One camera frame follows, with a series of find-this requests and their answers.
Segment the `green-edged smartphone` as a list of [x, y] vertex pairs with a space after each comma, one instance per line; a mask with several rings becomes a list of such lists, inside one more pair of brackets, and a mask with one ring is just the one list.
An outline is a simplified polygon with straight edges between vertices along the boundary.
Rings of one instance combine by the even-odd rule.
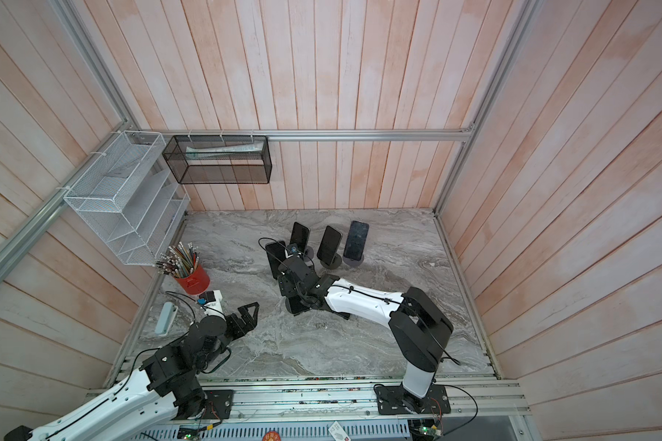
[[299, 296], [287, 297], [285, 307], [292, 315], [297, 316], [303, 312], [308, 312], [310, 308], [305, 306]]

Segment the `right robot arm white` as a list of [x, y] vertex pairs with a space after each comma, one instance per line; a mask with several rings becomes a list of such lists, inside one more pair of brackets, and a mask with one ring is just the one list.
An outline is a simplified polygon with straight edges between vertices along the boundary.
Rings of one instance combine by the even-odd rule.
[[406, 360], [400, 395], [415, 402], [428, 396], [453, 324], [423, 290], [385, 292], [359, 287], [333, 274], [317, 275], [301, 257], [278, 263], [277, 281], [294, 315], [310, 310], [351, 315], [387, 328]]

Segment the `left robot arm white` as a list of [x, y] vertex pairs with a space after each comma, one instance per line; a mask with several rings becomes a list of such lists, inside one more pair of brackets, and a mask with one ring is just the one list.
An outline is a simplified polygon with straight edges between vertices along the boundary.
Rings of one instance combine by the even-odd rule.
[[126, 440], [175, 419], [203, 415], [207, 394], [198, 375], [257, 327], [259, 304], [224, 315], [215, 301], [200, 301], [206, 315], [183, 336], [159, 347], [128, 376], [95, 399], [55, 421], [19, 426], [5, 440]]

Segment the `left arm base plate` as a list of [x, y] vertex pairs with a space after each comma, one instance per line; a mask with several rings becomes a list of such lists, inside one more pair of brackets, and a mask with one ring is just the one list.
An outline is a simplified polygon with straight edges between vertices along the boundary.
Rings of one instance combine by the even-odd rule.
[[233, 390], [207, 390], [204, 420], [222, 421], [230, 418], [235, 392]]

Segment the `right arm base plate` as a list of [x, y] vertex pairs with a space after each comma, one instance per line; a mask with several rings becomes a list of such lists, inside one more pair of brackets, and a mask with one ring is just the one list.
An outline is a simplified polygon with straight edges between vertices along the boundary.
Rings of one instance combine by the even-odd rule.
[[402, 386], [375, 384], [377, 410], [380, 415], [444, 415], [451, 412], [448, 395], [443, 387], [433, 384], [424, 398], [417, 398]]

